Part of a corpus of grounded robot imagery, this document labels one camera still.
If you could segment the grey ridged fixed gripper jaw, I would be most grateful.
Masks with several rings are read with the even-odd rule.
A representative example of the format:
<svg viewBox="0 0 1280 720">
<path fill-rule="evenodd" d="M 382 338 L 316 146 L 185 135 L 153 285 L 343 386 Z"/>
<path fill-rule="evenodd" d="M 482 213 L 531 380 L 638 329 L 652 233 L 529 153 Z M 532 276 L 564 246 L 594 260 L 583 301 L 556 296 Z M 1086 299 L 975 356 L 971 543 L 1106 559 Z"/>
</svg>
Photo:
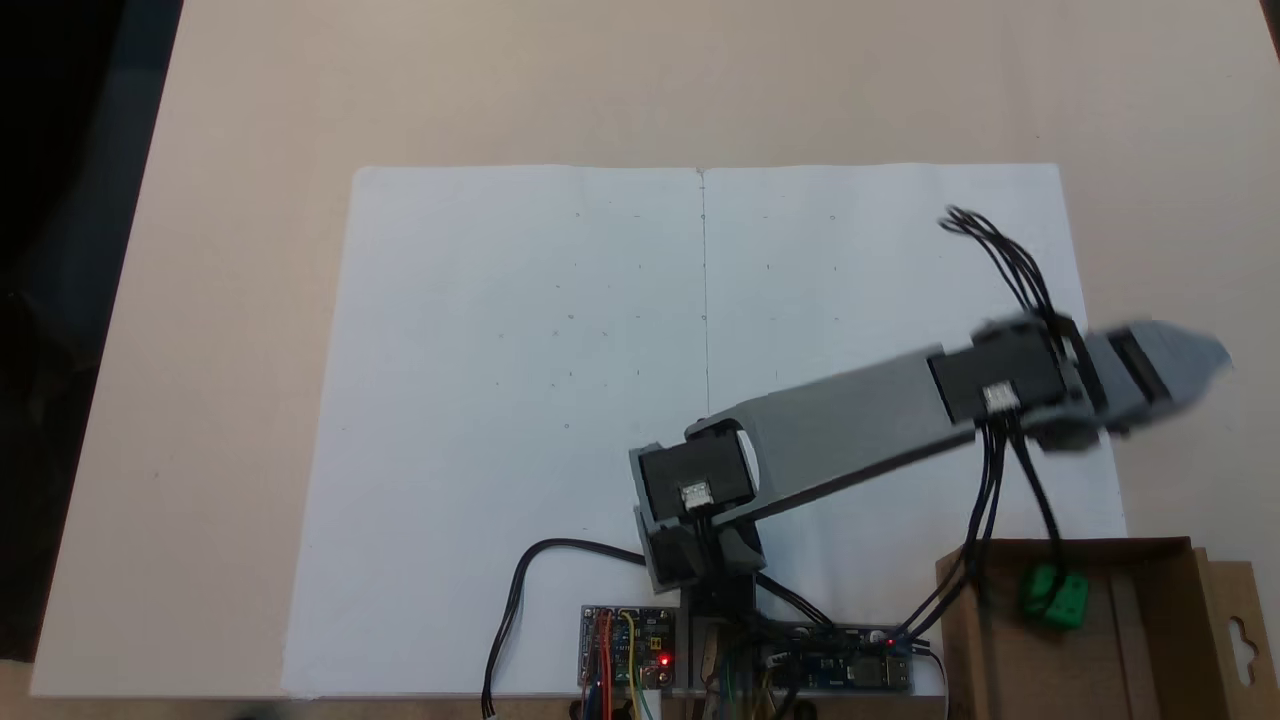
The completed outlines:
<svg viewBox="0 0 1280 720">
<path fill-rule="evenodd" d="M 1233 366 L 1228 348 L 1210 334 L 1151 322 L 1149 360 L 1172 404 L 1193 404 Z"/>
</svg>

